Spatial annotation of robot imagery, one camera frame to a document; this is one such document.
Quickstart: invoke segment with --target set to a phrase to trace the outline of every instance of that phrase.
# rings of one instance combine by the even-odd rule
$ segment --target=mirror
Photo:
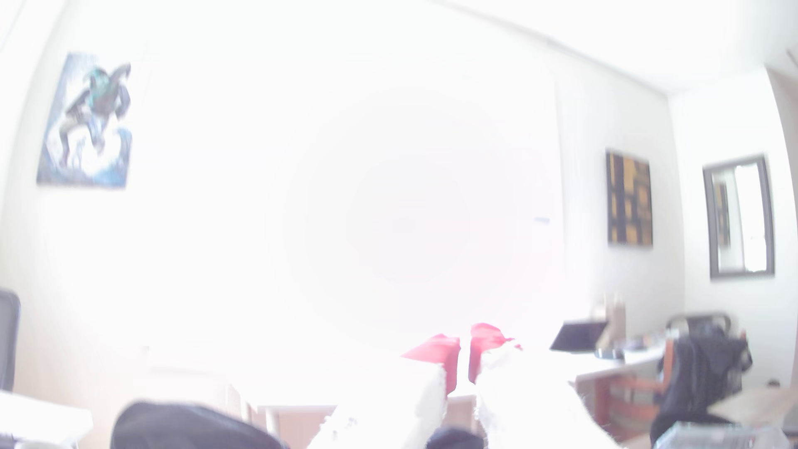
[[[704,167],[711,278],[772,275],[773,224],[764,156]]]

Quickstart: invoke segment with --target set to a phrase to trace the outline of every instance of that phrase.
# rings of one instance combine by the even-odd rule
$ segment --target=laptop
[[[571,321],[559,329],[552,351],[593,352],[606,328],[606,321]]]

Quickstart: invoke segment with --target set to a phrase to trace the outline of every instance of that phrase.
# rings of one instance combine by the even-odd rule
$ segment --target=mirror frame
[[[762,272],[728,271],[720,272],[717,267],[717,202],[715,188],[712,182],[712,173],[731,169],[738,165],[756,164],[759,169],[759,184],[762,192],[762,213],[764,214],[764,241],[767,247],[767,268]],[[709,226],[709,278],[724,279],[733,277],[774,276],[776,274],[775,257],[773,251],[773,215],[770,205],[770,182],[768,179],[767,163],[762,156],[746,157],[736,161],[724,162],[717,165],[704,167],[704,190],[706,193],[707,225]]]

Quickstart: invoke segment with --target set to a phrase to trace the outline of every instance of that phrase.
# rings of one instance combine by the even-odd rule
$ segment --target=dark framed artwork
[[[648,162],[607,150],[606,191],[608,241],[653,246]]]

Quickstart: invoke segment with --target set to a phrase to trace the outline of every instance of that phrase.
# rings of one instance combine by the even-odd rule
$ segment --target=black bag
[[[117,418],[111,449],[288,449],[249,424],[188,404],[134,403]]]

